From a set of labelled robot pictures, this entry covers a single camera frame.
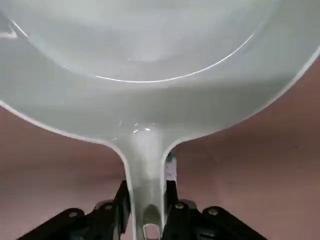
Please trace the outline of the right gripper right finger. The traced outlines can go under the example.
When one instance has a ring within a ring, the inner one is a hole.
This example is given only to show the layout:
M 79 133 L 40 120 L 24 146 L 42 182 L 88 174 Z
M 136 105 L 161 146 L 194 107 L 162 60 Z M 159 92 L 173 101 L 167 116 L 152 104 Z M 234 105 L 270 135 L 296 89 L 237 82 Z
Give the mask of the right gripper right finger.
M 199 211 L 197 205 L 178 197 L 177 159 L 169 154 L 165 161 L 166 223 L 163 240 L 264 240 L 265 237 L 220 206 Z

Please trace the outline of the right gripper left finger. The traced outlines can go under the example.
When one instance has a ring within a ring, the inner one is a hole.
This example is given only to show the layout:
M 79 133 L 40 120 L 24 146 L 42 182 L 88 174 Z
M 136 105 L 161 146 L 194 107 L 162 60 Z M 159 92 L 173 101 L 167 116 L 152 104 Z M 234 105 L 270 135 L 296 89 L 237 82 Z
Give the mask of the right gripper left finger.
M 123 180 L 112 200 L 104 200 L 86 214 L 68 208 L 31 231 L 20 240 L 119 240 L 126 232 L 131 213 L 127 182 Z

